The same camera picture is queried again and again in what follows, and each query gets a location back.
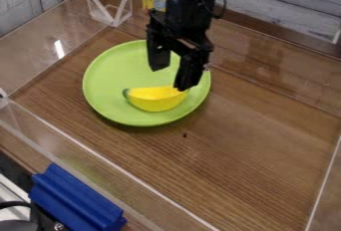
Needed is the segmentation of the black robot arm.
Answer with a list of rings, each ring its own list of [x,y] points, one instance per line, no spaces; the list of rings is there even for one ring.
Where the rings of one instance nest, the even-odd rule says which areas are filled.
[[[206,37],[214,0],[167,0],[166,10],[150,11],[147,25],[149,64],[155,72],[171,64],[171,53],[179,56],[173,86],[186,91],[197,86],[209,63],[213,44]]]

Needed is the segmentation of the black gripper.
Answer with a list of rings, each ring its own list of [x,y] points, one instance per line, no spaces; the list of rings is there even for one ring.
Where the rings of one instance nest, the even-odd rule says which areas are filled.
[[[167,0],[166,9],[150,11],[147,52],[151,70],[170,66],[171,52],[179,55],[173,86],[186,91],[197,86],[209,63],[213,44],[206,37],[215,0]]]

